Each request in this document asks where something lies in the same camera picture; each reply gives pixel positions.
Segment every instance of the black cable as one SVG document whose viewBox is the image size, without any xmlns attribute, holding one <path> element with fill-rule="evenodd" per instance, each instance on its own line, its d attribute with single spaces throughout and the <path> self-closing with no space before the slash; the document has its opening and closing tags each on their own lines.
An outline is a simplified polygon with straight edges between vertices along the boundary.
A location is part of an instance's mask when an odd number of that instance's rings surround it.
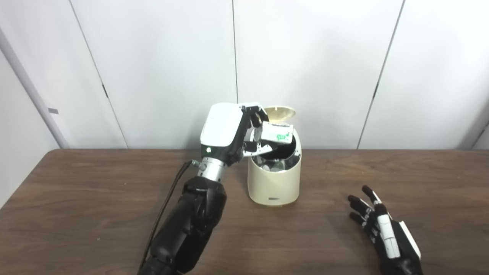
<svg viewBox="0 0 489 275">
<path fill-rule="evenodd" d="M 187 170 L 187 168 L 192 164 L 192 161 L 188 161 L 183 164 L 182 168 L 180 168 L 180 171 L 177 173 L 177 176 L 175 177 L 175 180 L 172 183 L 172 187 L 170 187 L 170 191 L 168 191 L 168 195 L 166 196 L 165 202 L 163 202 L 163 205 L 161 206 L 161 209 L 159 210 L 158 217 L 156 218 L 155 225 L 153 225 L 153 229 L 151 230 L 150 238 L 148 239 L 148 243 L 146 244 L 146 248 L 144 249 L 144 254 L 143 258 L 141 260 L 141 263 L 139 264 L 138 270 L 141 270 L 141 268 L 144 265 L 144 262 L 146 261 L 146 257 L 148 256 L 148 251 L 150 250 L 151 247 L 151 242 L 153 241 L 153 237 L 155 236 L 156 229 L 158 228 L 159 221 L 161 220 L 161 217 L 163 216 L 163 212 L 165 211 L 166 205 L 168 204 L 168 201 L 170 200 L 173 191 L 175 190 L 175 187 L 177 186 L 178 180 L 181 178 L 183 173 Z"/>
</svg>

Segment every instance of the black fingertip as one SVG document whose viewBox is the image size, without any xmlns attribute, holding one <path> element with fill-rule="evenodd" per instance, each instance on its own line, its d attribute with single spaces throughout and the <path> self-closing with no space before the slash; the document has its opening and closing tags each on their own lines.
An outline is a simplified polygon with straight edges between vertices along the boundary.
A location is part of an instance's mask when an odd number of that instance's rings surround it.
<svg viewBox="0 0 489 275">
<path fill-rule="evenodd" d="M 359 224 L 362 224 L 364 222 L 362 217 L 355 212 L 350 212 L 350 218 Z"/>
<path fill-rule="evenodd" d="M 356 201 L 356 200 L 358 200 L 358 198 L 357 198 L 357 197 L 355 197 L 354 195 L 349 195 L 349 196 L 348 196 L 348 201 L 349 201 L 349 202 L 354 202 L 354 201 Z"/>
<path fill-rule="evenodd" d="M 370 199 L 372 202 L 374 202 L 374 201 L 376 201 L 376 200 L 377 200 L 377 198 L 376 198 L 376 197 L 375 197 L 375 195 L 374 195 L 374 191 L 373 191 L 372 189 L 370 189 L 370 187 L 368 187 L 368 186 L 364 185 L 364 186 L 362 187 L 362 191 L 363 191 L 363 193 L 365 193 L 365 195 L 367 195 L 367 196 L 369 197 L 369 199 Z"/>
<path fill-rule="evenodd" d="M 362 186 L 362 191 L 363 191 L 363 193 L 365 193 L 367 195 L 368 194 L 372 194 L 372 192 L 373 192 L 373 190 L 370 187 L 366 186 L 366 185 Z"/>
<path fill-rule="evenodd" d="M 382 215 L 388 214 L 387 208 L 385 207 L 384 204 L 375 205 L 374 208 L 375 208 L 375 213 L 377 214 L 377 216 L 382 216 Z"/>
</svg>

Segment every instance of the robotic arm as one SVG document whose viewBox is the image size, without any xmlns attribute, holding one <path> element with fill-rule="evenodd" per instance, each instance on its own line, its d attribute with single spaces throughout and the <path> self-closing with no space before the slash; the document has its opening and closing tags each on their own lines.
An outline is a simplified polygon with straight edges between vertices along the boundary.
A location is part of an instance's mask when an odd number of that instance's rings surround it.
<svg viewBox="0 0 489 275">
<path fill-rule="evenodd" d="M 221 182 L 227 168 L 243 157 L 278 148 L 271 141 L 245 141 L 247 130 L 261 128 L 263 121 L 268 116 L 258 103 L 211 107 L 200 136 L 202 161 L 192 161 L 199 171 L 185 183 L 177 205 L 151 240 L 150 256 L 144 255 L 138 275 L 177 275 L 195 267 L 222 216 L 227 196 Z"/>
</svg>

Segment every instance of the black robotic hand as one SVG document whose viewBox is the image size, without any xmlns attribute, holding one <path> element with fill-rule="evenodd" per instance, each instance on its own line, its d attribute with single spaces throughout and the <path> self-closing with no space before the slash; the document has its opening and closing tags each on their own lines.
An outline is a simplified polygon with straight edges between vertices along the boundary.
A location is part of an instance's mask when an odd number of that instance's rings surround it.
<svg viewBox="0 0 489 275">
<path fill-rule="evenodd" d="M 382 275 L 423 275 L 421 253 L 404 222 L 394 221 L 375 192 L 364 185 L 362 191 L 374 207 L 353 195 L 348 196 L 350 218 L 359 223 L 374 244 Z"/>
</svg>

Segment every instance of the robotic hand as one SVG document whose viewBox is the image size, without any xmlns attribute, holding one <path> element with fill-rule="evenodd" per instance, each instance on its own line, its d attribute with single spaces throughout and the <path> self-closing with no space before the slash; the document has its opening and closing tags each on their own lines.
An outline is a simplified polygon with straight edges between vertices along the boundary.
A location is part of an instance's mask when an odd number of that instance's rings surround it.
<svg viewBox="0 0 489 275">
<path fill-rule="evenodd" d="M 245 141 L 247 130 L 251 126 L 261 130 L 263 121 L 268 121 L 268 116 L 258 103 L 219 103 L 211 107 L 200 136 L 202 162 L 187 162 L 177 174 L 150 235 L 138 275 L 177 275 L 195 267 L 222 216 L 227 196 L 221 181 L 227 168 L 243 157 L 278 148 L 271 141 Z M 191 164 L 199 168 L 197 175 L 185 183 L 177 205 L 153 238 L 178 179 Z"/>
<path fill-rule="evenodd" d="M 348 196 L 350 218 L 359 223 L 374 244 L 382 275 L 423 275 L 421 253 L 404 222 L 394 221 L 375 192 L 364 185 L 362 191 L 374 207 L 353 195 Z"/>
</svg>

